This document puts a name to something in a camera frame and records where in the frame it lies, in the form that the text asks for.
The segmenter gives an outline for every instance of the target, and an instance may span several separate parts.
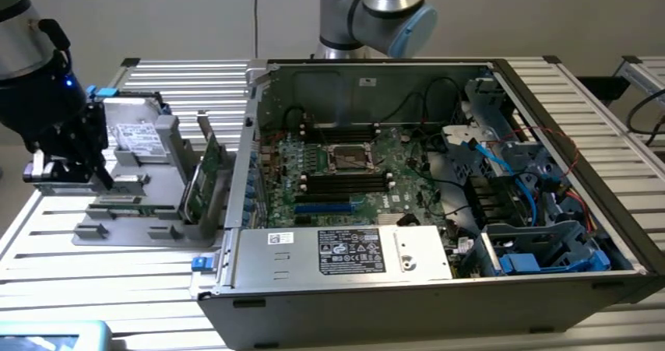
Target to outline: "red wire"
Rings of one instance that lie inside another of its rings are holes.
[[[515,133],[524,132],[524,131],[526,131],[529,129],[541,129],[544,132],[549,132],[553,135],[557,134],[557,135],[560,135],[561,137],[564,137],[565,139],[568,139],[570,141],[570,144],[574,147],[574,158],[573,158],[572,164],[569,165],[569,170],[565,171],[565,173],[560,176],[560,178],[566,177],[569,175],[570,171],[573,170],[574,166],[578,165],[578,161],[580,161],[580,149],[578,149],[578,146],[576,145],[573,139],[564,132],[556,131],[554,129],[545,128],[545,127],[526,127],[526,128],[513,129],[510,131],[510,134],[505,135],[501,138],[501,140],[498,140],[495,143],[505,142],[505,140],[510,139]]]
[[[586,207],[586,202],[577,196],[577,194],[574,194],[572,191],[566,191],[565,193],[572,199],[574,199],[576,201],[580,202],[580,204],[582,205],[582,209],[584,209],[584,218],[586,219],[586,231],[589,233],[592,233],[593,231],[593,228],[592,228],[592,215],[589,214],[589,208]]]

